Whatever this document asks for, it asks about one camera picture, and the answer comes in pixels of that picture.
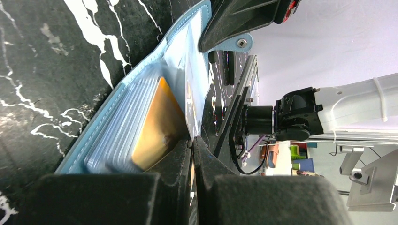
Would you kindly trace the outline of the orange card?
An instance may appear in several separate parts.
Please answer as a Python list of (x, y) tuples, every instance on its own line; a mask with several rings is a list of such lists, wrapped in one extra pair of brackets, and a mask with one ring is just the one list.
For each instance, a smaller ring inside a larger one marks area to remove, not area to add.
[(165, 157), (185, 134), (184, 113), (166, 79), (161, 77), (131, 154), (133, 164), (143, 171), (149, 169)]

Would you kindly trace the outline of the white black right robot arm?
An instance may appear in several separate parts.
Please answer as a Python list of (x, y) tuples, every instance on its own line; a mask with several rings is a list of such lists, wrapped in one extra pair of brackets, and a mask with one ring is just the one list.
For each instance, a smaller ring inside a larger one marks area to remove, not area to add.
[[(232, 51), (249, 50), (250, 32), (283, 23), (298, 6), (296, 0), (219, 0), (202, 33), (202, 52), (232, 42)], [(336, 87), (308, 87), (285, 94), (274, 106), (247, 106), (239, 94), (230, 136), (274, 135), (278, 141), (306, 140), (355, 122), (386, 121), (398, 113), (398, 75), (374, 77)]]

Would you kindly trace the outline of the light blue card holder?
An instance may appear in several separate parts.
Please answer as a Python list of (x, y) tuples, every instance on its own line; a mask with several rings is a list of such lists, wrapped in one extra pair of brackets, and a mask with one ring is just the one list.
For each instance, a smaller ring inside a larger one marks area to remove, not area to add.
[(210, 90), (208, 51), (199, 45), (212, 21), (208, 0), (182, 14), (113, 89), (56, 173), (140, 173), (181, 137), (199, 136)]

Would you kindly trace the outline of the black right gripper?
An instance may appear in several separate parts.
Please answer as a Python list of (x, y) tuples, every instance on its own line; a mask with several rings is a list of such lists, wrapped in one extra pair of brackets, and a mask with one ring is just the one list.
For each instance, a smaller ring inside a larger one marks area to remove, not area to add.
[(203, 31), (199, 50), (207, 52), (229, 38), (270, 25), (282, 24), (301, 0), (212, 0), (212, 17)]

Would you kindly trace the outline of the colourful objects behind frame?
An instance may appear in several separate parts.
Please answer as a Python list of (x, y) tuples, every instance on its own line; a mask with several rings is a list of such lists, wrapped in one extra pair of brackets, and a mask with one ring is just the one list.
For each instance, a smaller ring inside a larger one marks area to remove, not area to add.
[(318, 176), (307, 144), (270, 142), (262, 146), (260, 161), (265, 160), (260, 169), (261, 176)]

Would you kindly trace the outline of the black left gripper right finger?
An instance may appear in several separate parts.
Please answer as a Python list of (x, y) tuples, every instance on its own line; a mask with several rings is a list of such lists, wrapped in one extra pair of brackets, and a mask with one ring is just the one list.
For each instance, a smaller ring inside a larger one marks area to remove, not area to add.
[(350, 225), (335, 187), (314, 176), (239, 176), (193, 140), (201, 225)]

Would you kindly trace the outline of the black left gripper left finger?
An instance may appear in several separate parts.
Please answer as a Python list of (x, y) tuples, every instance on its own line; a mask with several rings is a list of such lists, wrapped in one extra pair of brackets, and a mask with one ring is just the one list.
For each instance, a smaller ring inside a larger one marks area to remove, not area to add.
[(17, 225), (185, 225), (191, 141), (181, 140), (144, 173), (68, 174), (41, 178)]

